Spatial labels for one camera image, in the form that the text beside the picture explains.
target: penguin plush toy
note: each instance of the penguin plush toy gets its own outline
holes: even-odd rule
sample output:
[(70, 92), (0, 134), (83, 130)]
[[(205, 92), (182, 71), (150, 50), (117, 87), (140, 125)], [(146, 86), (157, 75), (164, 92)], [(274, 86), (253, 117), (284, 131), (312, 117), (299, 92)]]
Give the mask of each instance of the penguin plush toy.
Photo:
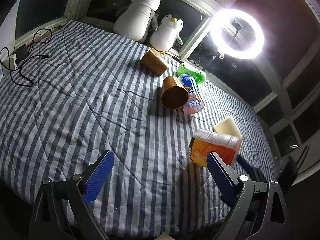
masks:
[(155, 11), (159, 8), (160, 0), (131, 0), (131, 4), (120, 9), (116, 16), (120, 17), (113, 26), (113, 32), (133, 41), (145, 41), (150, 22), (154, 30), (158, 28)]
[(183, 21), (177, 20), (168, 14), (163, 17), (159, 28), (151, 35), (150, 44), (158, 51), (168, 51), (172, 48), (177, 40), (182, 45), (182, 40), (179, 37), (179, 32), (183, 28)]

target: striped blanket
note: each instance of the striped blanket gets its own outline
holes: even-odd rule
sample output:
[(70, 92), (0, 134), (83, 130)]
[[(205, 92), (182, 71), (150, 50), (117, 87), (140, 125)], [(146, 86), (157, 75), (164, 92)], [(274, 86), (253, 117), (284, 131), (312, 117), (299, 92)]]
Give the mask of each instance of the striped blanket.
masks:
[[(232, 115), (243, 142), (240, 153), (275, 174), (272, 155), (254, 110), (210, 81), (199, 86), (205, 109), (194, 115), (160, 103), (163, 79), (140, 66), (148, 47), (88, 24), (69, 21), (49, 44), (32, 53), (23, 73), (30, 88), (0, 82), (0, 177), (33, 203), (44, 178), (69, 179), (115, 152), (111, 176), (90, 204), (114, 236), (185, 234), (218, 223), (229, 209), (206, 168), (188, 158), (192, 134), (212, 130)], [(17, 82), (23, 82), (17, 73)], [(235, 166), (238, 173), (245, 173)], [(69, 220), (72, 212), (66, 205)]]

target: gray and white striped fabric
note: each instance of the gray and white striped fabric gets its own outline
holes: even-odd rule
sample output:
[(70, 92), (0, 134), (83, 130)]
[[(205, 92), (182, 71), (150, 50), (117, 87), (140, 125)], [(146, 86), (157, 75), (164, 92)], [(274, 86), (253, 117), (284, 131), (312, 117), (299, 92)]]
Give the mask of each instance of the gray and white striped fabric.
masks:
[[(37, 44), (23, 73), (35, 85), (0, 83), (0, 173), (23, 200), (33, 203), (44, 178), (69, 179), (100, 154), (116, 154), (112, 175), (92, 211), (115, 236), (185, 234), (223, 220), (206, 168), (188, 158), (192, 133), (212, 130), (232, 115), (243, 134), (240, 153), (275, 174), (272, 155), (254, 110), (210, 81), (199, 86), (205, 109), (187, 115), (160, 103), (163, 79), (140, 66), (148, 47), (90, 25), (69, 21), (49, 44)], [(13, 74), (17, 82), (23, 80)], [(244, 171), (235, 166), (238, 173)], [(68, 217), (72, 220), (70, 207)]]

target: white power adapter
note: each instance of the white power adapter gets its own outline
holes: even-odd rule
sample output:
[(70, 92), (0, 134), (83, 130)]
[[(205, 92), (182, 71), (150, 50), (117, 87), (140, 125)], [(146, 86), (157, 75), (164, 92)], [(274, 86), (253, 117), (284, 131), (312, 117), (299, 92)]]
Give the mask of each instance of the white power adapter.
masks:
[[(7, 68), (9, 68), (9, 60), (10, 60), (10, 69), (16, 70), (17, 69), (17, 64), (16, 64), (17, 56), (15, 54), (13, 54), (10, 56), (9, 59), (6, 58), (5, 60), (2, 61), (3, 65), (5, 65)], [(3, 66), (1, 66), (1, 67), (2, 67), (3, 75), (9, 74), (9, 70), (7, 70)]]

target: overturned cup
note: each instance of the overturned cup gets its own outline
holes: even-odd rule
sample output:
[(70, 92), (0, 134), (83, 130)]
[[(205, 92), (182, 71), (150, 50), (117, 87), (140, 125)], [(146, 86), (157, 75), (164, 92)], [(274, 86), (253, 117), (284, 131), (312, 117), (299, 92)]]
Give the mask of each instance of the overturned cup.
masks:
[(168, 76), (163, 80), (161, 103), (168, 109), (178, 109), (188, 102), (188, 91), (175, 76)]

